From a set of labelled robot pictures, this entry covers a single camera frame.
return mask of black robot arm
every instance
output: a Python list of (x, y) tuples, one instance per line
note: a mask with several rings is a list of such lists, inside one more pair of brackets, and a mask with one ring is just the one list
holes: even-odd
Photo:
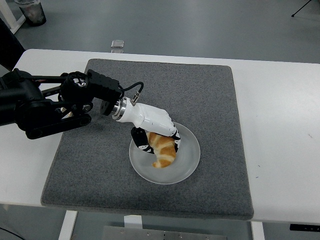
[[(41, 91), (45, 83), (60, 86)], [(58, 101), (46, 99), (55, 94)], [(93, 98), (102, 100), (100, 112), (109, 115), (121, 97), (119, 81), (91, 69), (33, 76), (16, 68), (0, 77), (0, 126), (16, 123), (29, 139), (38, 139), (88, 125)]]

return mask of plate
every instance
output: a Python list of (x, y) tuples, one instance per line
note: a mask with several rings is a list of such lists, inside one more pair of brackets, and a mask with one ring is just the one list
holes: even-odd
[(154, 184), (176, 184), (188, 178), (200, 160), (200, 146), (195, 135), (185, 126), (174, 123), (181, 137), (180, 147), (173, 163), (165, 168), (154, 168), (155, 154), (140, 150), (132, 140), (129, 157), (134, 170), (145, 180)]

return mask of white robotic hand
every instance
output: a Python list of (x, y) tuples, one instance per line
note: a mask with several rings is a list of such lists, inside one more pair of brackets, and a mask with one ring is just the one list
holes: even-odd
[(172, 137), (175, 151), (180, 146), (180, 136), (167, 111), (143, 103), (133, 105), (130, 98), (124, 97), (113, 109), (112, 118), (121, 123), (131, 122), (134, 128), (131, 135), (136, 146), (148, 153), (153, 149), (148, 144), (146, 131), (162, 136)]

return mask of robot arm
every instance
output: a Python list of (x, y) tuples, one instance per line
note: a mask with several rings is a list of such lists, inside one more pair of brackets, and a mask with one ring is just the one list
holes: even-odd
[[(40, 91), (39, 86), (44, 83), (60, 86)], [(141, 87), (133, 99), (124, 97), (125, 91), (137, 85)], [(61, 76), (33, 76), (16, 68), (0, 77), (0, 126), (15, 122), (29, 139), (83, 127), (91, 122), (87, 112), (93, 108), (93, 98), (98, 98), (102, 100), (100, 112), (103, 115), (112, 114), (118, 122), (134, 124), (131, 134), (138, 147), (149, 146), (146, 130), (173, 137), (177, 151), (180, 137), (168, 113), (136, 103), (142, 89), (142, 82), (123, 89), (119, 81), (91, 69), (87, 74), (71, 72)], [(58, 94), (57, 102), (46, 99), (54, 94)]]

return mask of black cable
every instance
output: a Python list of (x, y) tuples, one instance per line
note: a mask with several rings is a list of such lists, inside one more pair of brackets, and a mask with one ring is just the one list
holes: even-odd
[(22, 239), (22, 240), (25, 240), (24, 238), (20, 237), (19, 235), (13, 233), (12, 231), (9, 231), (9, 230), (4, 229), (4, 228), (2, 228), (2, 227), (0, 227), (0, 229), (3, 230), (3, 231), (6, 231), (6, 232), (8, 232), (8, 233), (10, 233), (10, 234), (12, 234), (12, 235), (15, 235), (16, 237), (18, 237), (18, 238), (20, 238), (20, 239)]
[(135, 86), (138, 86), (138, 85), (141, 85), (141, 87), (138, 90), (138, 93), (141, 93), (142, 89), (144, 88), (144, 83), (142, 81), (138, 81), (127, 88), (123, 88), (120, 84), (118, 84), (118, 86), (122, 92), (119, 99), (122, 99), (124, 97), (126, 91), (133, 89)]
[(138, 86), (138, 85), (141, 85), (141, 87), (140, 87), (140, 89), (138, 91), (139, 93), (141, 93), (142, 89), (144, 88), (144, 83), (142, 81), (138, 81), (135, 84), (132, 84), (131, 86), (129, 86), (129, 87), (125, 88), (125, 89), (122, 89), (121, 91), (126, 92), (126, 91), (128, 91), (130, 89), (133, 89), (135, 86)]

